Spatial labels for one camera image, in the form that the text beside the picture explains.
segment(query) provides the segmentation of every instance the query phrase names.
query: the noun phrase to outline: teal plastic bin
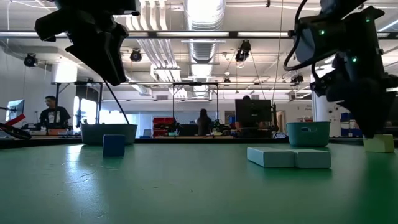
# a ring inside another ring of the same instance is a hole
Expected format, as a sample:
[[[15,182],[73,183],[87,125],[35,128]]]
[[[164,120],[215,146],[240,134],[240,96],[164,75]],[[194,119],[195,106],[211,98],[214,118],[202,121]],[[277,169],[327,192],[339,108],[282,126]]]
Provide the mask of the teal plastic bin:
[[[286,124],[289,143],[300,147],[324,147],[329,144],[330,122]]]

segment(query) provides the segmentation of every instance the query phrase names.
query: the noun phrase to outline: blue cube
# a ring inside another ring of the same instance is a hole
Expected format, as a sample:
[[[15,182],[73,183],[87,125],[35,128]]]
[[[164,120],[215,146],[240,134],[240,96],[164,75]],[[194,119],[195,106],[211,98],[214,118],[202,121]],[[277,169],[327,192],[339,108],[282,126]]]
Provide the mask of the blue cube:
[[[104,157],[124,156],[124,145],[126,137],[120,134],[104,134],[103,155]]]

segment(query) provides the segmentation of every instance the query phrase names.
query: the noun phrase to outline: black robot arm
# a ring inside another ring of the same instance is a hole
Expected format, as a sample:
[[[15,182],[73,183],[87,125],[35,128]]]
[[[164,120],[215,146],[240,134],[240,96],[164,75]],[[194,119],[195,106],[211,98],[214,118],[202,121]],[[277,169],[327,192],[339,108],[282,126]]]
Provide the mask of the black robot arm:
[[[384,127],[396,95],[387,89],[398,86],[397,77],[384,71],[374,23],[384,12],[369,6],[346,16],[366,0],[321,0],[318,16],[299,18],[306,2],[297,11],[295,30],[289,32],[295,43],[284,68],[311,65],[315,78],[311,89],[349,109],[365,137],[373,138]],[[301,64],[289,67],[294,52]],[[315,64],[334,54],[335,70],[318,77]]]
[[[72,44],[66,51],[80,59],[113,86],[126,81],[120,46],[128,36],[113,15],[139,15],[138,0],[48,0],[58,10],[36,20],[41,40],[55,42],[66,32]]]

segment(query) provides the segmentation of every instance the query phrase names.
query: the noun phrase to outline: light blue block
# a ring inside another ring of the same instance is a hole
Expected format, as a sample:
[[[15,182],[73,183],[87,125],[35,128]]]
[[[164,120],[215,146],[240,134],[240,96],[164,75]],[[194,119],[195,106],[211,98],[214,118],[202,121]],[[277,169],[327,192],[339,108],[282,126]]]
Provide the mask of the light blue block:
[[[294,167],[294,152],[266,147],[248,147],[248,160],[265,168]]]
[[[321,169],[331,167],[330,152],[313,149],[296,149],[292,151],[295,153],[295,166],[297,168]]]

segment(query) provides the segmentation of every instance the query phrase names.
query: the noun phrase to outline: monitor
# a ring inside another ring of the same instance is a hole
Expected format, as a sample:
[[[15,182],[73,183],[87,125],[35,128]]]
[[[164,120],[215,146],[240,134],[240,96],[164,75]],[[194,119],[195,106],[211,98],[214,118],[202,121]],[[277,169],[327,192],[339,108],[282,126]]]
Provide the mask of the monitor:
[[[24,114],[25,100],[14,100],[8,102],[6,122],[16,119],[18,116]]]
[[[387,120],[395,123],[393,126],[396,126],[396,123],[398,122],[398,97],[395,97],[394,102],[391,105]]]
[[[235,100],[236,122],[243,127],[255,127],[260,122],[271,122],[271,100]]]
[[[196,124],[181,124],[180,125],[180,136],[197,136],[198,125]]]

